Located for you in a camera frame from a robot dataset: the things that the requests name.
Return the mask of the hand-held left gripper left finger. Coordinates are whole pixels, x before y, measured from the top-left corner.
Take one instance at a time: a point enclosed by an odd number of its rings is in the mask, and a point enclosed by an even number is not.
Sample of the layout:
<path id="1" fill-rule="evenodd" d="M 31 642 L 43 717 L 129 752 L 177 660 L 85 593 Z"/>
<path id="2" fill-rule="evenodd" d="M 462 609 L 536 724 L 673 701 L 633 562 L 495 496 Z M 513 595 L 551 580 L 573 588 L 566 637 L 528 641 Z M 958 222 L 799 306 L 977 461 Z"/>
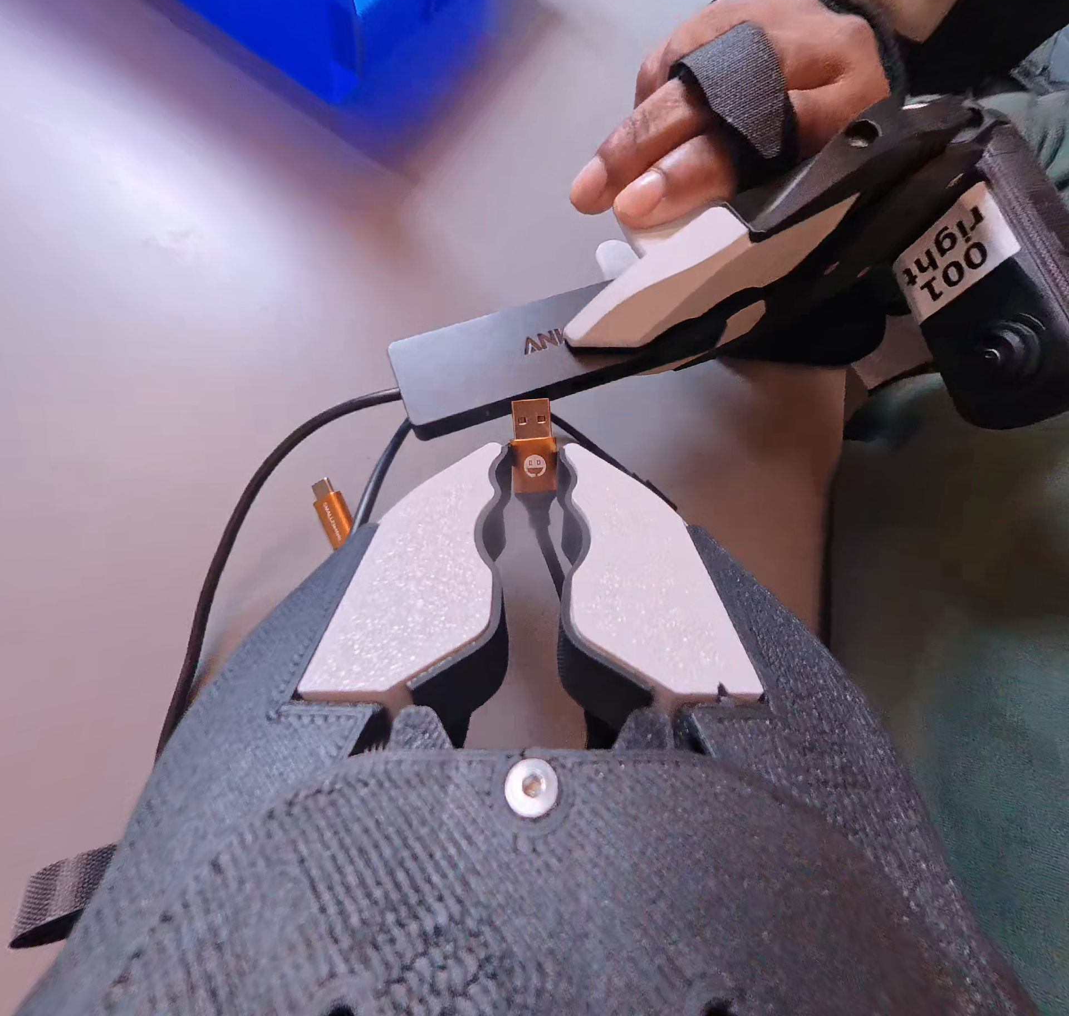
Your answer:
<path id="1" fill-rule="evenodd" d="M 483 528 L 506 449 L 489 442 L 381 518 L 296 687 L 308 702 L 410 702 L 501 609 Z"/>

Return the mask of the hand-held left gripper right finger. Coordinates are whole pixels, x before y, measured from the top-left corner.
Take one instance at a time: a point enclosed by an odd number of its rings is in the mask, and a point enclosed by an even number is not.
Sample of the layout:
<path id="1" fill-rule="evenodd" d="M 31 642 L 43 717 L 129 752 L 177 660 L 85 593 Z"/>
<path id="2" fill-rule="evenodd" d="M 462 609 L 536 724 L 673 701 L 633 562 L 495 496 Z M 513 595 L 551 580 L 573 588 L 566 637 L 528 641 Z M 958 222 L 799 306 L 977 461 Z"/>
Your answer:
<path id="1" fill-rule="evenodd" d="M 566 523 L 578 530 L 561 607 L 568 638 L 659 706 L 760 701 L 762 681 L 681 515 L 576 443 L 560 464 Z"/>

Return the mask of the person's right forearm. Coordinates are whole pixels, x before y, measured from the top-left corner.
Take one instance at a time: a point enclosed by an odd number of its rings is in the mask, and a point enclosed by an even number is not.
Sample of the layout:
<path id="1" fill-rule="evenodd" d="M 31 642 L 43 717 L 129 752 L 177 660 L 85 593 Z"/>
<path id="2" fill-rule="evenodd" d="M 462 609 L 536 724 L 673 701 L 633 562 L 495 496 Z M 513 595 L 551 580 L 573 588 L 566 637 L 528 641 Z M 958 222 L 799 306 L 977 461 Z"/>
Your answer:
<path id="1" fill-rule="evenodd" d="M 1021 87 L 1021 62 L 1068 20 L 1068 0 L 867 1 L 898 40 L 914 96 Z"/>

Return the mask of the person's right hand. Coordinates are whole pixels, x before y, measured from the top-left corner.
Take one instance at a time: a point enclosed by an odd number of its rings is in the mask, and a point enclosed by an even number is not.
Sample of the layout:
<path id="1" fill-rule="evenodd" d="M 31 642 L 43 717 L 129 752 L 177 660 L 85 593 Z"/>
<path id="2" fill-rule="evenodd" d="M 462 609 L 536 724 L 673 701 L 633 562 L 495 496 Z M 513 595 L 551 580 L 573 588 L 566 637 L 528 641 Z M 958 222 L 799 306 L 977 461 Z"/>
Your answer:
<path id="1" fill-rule="evenodd" d="M 675 62 L 738 24 L 768 37 L 795 113 L 797 154 L 811 158 L 899 84 L 900 44 L 877 0 L 713 0 L 642 62 L 634 109 L 597 148 L 570 194 L 580 213 L 613 209 L 644 229 L 739 191 L 730 141 L 700 92 L 669 76 Z"/>

